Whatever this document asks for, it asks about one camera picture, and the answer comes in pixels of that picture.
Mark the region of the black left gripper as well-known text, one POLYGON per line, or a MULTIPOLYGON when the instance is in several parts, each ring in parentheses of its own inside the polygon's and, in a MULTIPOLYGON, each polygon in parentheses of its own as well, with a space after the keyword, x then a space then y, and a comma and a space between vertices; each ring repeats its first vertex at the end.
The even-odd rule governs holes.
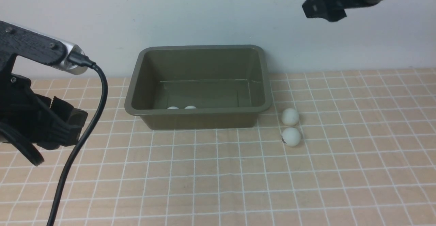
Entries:
POLYGON ((1 55, 1 142, 12 144, 38 166, 44 158, 37 147, 76 145, 88 113, 58 97, 34 93, 30 79, 12 74, 16 57, 1 55))

